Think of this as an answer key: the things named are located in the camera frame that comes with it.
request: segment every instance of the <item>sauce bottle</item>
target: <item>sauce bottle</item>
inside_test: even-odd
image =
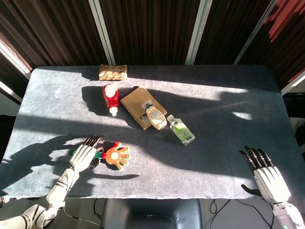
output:
[[[119,91],[118,86],[115,84],[108,84],[103,87],[103,96],[109,112],[116,116],[119,107]]]
[[[174,116],[169,115],[167,120],[170,122],[170,129],[177,135],[180,141],[182,141],[183,145],[186,146],[195,139],[195,136],[180,118],[174,118]]]
[[[161,130],[167,125],[165,116],[152,103],[151,100],[144,102],[141,107],[145,110],[149,121],[157,130]]]

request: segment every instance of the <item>notebook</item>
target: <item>notebook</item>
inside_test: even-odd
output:
[[[135,119],[143,130],[146,130],[152,125],[144,109],[141,107],[141,105],[149,99],[152,101],[152,104],[164,115],[167,113],[167,111],[158,103],[158,101],[155,100],[155,98],[143,87],[138,87],[120,100],[121,104],[126,108],[129,114]]]

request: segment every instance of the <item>orange toy hand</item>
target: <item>orange toy hand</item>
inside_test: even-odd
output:
[[[106,153],[102,154],[102,159],[105,159],[110,165],[116,165],[117,168],[122,171],[123,166],[129,165],[128,160],[131,158],[129,151],[129,147],[122,148],[121,143],[116,142],[112,148],[107,150]]]

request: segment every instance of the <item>robotic hand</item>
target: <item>robotic hand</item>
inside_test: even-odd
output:
[[[66,169],[47,195],[48,209],[34,205],[22,215],[0,221],[0,228],[30,229],[33,225],[39,229],[48,228],[54,221],[58,209],[65,206],[64,200],[79,178],[79,173],[89,167],[91,160],[97,152],[95,147],[101,139],[101,136],[88,137],[84,144],[78,147],[76,153],[70,159],[70,168]]]
[[[250,189],[245,185],[242,188],[253,195],[263,197],[268,203],[273,204],[273,214],[278,219],[283,229],[305,229],[300,212],[287,201],[290,192],[280,171],[275,167],[269,156],[261,149],[245,146],[248,154],[240,150],[251,169],[259,190]]]

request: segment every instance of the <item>notebook spiral binding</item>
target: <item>notebook spiral binding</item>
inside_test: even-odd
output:
[[[120,100],[121,104],[126,108],[126,110],[128,111],[128,113],[133,117],[133,119],[142,127],[142,129],[145,128],[145,126],[143,125],[143,123],[140,121],[140,119],[137,118],[137,116],[134,115],[134,113],[125,105],[124,102],[122,102],[122,100]]]

